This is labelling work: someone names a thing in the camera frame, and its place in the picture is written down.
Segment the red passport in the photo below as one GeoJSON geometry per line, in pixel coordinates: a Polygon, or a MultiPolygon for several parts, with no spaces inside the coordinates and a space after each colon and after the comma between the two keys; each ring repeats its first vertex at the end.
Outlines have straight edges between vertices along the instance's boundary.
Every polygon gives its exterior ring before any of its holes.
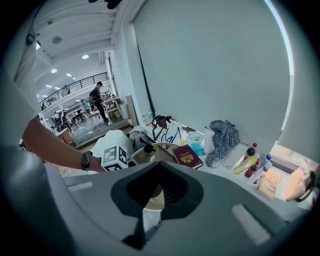
{"type": "Polygon", "coordinates": [[[172,149],[175,161],[182,166],[197,169],[204,165],[189,145],[183,145],[172,149]]]}

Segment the wristwatch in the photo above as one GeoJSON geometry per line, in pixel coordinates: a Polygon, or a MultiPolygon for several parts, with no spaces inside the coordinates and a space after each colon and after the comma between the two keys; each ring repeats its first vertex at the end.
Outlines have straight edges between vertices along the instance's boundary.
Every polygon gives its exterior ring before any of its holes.
{"type": "Polygon", "coordinates": [[[86,151],[83,153],[82,162],[81,162],[81,168],[83,171],[89,171],[91,156],[92,156],[91,151],[86,151]]]}

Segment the checkered cloth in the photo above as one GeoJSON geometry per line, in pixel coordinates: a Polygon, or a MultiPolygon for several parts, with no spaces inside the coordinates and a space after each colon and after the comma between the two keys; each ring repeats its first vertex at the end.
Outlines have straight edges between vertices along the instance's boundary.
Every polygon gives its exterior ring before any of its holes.
{"type": "Polygon", "coordinates": [[[224,158],[228,151],[240,142],[238,131],[228,120],[212,121],[210,129],[214,131],[214,135],[212,136],[214,150],[212,150],[205,158],[208,167],[212,166],[212,163],[216,158],[224,158]]]}

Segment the balcony railing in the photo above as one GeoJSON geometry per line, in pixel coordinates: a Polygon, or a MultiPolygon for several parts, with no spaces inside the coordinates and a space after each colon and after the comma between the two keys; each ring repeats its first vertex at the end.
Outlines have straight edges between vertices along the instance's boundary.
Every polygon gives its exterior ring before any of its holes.
{"type": "Polygon", "coordinates": [[[96,74],[93,76],[89,76],[85,79],[76,81],[74,83],[71,83],[69,85],[64,86],[63,88],[55,91],[54,93],[50,94],[48,97],[46,97],[43,101],[40,102],[40,106],[42,106],[42,104],[44,103],[45,107],[50,106],[52,103],[54,103],[55,101],[62,99],[64,96],[72,94],[74,92],[76,92],[79,89],[88,87],[88,86],[93,86],[94,84],[96,84],[97,82],[105,82],[108,81],[109,77],[108,77],[108,73],[101,73],[101,74],[96,74]]]}

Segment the man in black clothing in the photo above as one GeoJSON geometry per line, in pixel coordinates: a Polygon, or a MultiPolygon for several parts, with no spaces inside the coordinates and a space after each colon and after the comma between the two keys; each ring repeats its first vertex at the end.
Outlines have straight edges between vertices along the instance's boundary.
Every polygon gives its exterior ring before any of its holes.
{"type": "Polygon", "coordinates": [[[97,82],[96,87],[93,89],[92,92],[90,92],[90,98],[92,97],[93,104],[96,106],[96,108],[99,110],[103,121],[106,123],[109,121],[108,118],[105,115],[104,107],[102,105],[103,99],[100,96],[100,88],[102,87],[102,82],[97,82]]]}

